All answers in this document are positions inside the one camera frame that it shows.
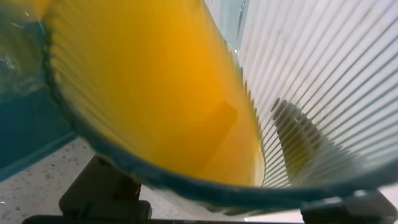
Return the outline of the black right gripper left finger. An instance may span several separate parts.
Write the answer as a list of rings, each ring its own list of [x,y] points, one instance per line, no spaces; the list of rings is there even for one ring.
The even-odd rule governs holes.
[[[141,184],[94,156],[58,201],[70,218],[150,218],[149,202],[140,200]]]

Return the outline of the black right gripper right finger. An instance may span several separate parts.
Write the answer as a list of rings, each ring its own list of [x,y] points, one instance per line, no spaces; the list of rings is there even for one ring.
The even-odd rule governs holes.
[[[396,207],[378,190],[355,191],[349,197],[309,202],[301,209],[305,223],[393,224]]]

